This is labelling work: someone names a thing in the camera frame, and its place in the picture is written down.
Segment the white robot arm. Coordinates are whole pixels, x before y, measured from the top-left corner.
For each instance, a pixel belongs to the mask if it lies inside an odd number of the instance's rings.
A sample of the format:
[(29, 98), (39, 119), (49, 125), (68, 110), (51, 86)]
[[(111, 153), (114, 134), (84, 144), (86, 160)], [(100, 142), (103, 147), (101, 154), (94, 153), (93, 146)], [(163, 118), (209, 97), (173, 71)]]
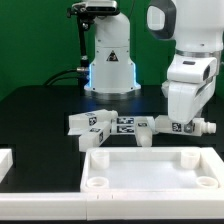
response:
[[(130, 59), (130, 23), (115, 0), (85, 0), (93, 17), (95, 58), (85, 90), (100, 96), (126, 94), (140, 85)], [(219, 71), (224, 34), (224, 0), (151, 0), (147, 28), (161, 40), (176, 41), (175, 55), (162, 85), (168, 116), (187, 124), (210, 100)]]

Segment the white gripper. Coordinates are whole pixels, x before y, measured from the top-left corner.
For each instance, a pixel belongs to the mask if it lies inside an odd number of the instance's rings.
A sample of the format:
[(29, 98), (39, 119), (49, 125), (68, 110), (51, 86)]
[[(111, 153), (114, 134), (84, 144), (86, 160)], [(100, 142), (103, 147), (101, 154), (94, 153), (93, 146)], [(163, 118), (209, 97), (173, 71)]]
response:
[(217, 59), (175, 56), (167, 70), (162, 92), (172, 121), (188, 124), (212, 97)]

